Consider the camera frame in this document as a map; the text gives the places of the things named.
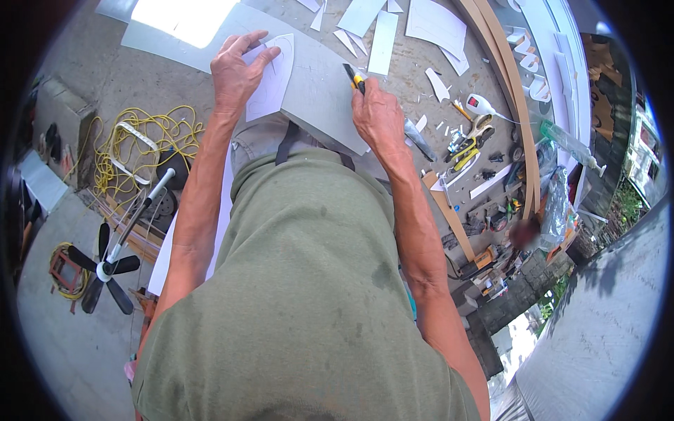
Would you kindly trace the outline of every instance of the wooden stick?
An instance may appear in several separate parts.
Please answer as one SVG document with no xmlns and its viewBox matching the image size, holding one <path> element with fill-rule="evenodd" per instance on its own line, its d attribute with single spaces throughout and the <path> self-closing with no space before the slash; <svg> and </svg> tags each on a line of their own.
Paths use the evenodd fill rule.
<svg viewBox="0 0 674 421">
<path fill-rule="evenodd" d="M 450 225 L 452 232 L 454 232 L 454 235 L 456 236 L 456 239 L 458 240 L 459 245 L 461 246 L 461 249 L 464 251 L 464 254 L 466 255 L 468 261 L 471 262 L 475 260 L 475 252 L 473 251 L 472 246 L 470 245 L 470 241 L 468 240 L 466 231 L 464 231 L 463 229 L 463 225 L 461 224 L 459 215 L 456 214 L 454 209 L 450 208 L 450 204 L 447 203 L 447 197 L 445 196 L 445 193 L 443 191 L 431 190 L 431 187 L 437 181 L 437 175 L 435 175 L 435 173 L 431 171 L 428 174 L 426 174 L 424 178 L 421 180 L 423 181 L 426 188 L 428 188 L 428 190 L 431 192 L 431 196 L 433 196 L 435 202 L 437 203 L 437 206 L 440 208 L 440 211 L 445 216 L 445 219 Z"/>
</svg>

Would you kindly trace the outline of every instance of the green t-shirt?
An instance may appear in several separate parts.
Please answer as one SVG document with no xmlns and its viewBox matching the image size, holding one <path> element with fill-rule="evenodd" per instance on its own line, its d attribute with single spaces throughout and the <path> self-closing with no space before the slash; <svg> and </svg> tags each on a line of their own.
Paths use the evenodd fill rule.
<svg viewBox="0 0 674 421">
<path fill-rule="evenodd" d="M 393 203 L 338 154 L 261 156 L 234 180 L 217 269 L 165 311 L 133 382 L 156 420 L 478 420 L 421 337 Z"/>
</svg>

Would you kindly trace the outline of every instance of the man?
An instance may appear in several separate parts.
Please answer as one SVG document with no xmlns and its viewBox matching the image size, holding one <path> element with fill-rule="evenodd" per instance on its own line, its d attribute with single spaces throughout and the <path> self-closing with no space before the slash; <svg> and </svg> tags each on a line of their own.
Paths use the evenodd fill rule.
<svg viewBox="0 0 674 421">
<path fill-rule="evenodd" d="M 230 36 L 211 62 L 215 107 L 141 344 L 138 412 L 151 421 L 487 421 L 487 384 L 448 290 L 396 97 L 371 77 L 352 102 L 391 199 L 347 156 L 313 148 L 288 121 L 280 132 L 274 118 L 235 131 L 280 52 L 268 48 L 244 64 L 241 55 L 266 35 Z M 231 221 L 204 282 L 232 137 Z M 272 153 L 260 154 L 271 143 Z"/>
</svg>

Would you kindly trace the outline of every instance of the sweat stain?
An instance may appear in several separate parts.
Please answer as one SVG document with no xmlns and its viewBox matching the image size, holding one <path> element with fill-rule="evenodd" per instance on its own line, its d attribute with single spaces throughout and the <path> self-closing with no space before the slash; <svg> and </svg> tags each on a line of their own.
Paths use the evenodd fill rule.
<svg viewBox="0 0 674 421">
<path fill-rule="evenodd" d="M 380 290 L 383 290 L 384 288 L 388 288 L 388 290 L 391 291 L 393 290 L 393 285 L 391 283 L 391 269 L 386 263 L 382 262 L 381 265 L 372 272 L 372 284 Z"/>
</svg>

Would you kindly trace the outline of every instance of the man's left hand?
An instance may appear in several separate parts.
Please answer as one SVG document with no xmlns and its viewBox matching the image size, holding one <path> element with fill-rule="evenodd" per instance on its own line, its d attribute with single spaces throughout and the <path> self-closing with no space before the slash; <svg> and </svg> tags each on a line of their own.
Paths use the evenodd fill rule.
<svg viewBox="0 0 674 421">
<path fill-rule="evenodd" d="M 262 51 L 247 66 L 241 58 L 249 48 L 259 46 L 259 40 L 269 31 L 256 30 L 246 35 L 231 35 L 211 61 L 213 88 L 215 89 L 214 114 L 238 119 L 243 107 L 262 80 L 264 67 L 281 52 L 277 46 Z"/>
</svg>

